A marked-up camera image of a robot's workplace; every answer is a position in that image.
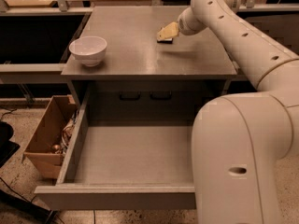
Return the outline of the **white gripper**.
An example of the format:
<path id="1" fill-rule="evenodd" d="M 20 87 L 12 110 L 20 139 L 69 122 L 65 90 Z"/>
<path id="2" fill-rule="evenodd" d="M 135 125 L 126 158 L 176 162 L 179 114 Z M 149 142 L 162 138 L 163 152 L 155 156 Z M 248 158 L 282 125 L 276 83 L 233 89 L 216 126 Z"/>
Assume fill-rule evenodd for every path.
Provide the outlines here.
<path id="1" fill-rule="evenodd" d="M 157 33 L 157 41 L 174 38 L 179 32 L 184 35 L 196 35 L 205 29 L 206 26 L 195 18 L 192 9 L 188 7 L 178 16 L 178 23 L 173 21 Z"/>

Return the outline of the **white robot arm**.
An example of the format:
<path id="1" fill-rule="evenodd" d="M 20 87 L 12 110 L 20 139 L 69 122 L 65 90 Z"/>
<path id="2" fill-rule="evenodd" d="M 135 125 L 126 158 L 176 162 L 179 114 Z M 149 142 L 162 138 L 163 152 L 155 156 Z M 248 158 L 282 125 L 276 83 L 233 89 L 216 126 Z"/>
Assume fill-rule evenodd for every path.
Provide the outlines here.
<path id="1" fill-rule="evenodd" d="M 208 28 L 255 91 L 206 103 L 192 127 L 199 224 L 281 224 L 277 160 L 299 147 L 299 58 L 239 18 L 240 0 L 191 0 L 160 40 Z"/>

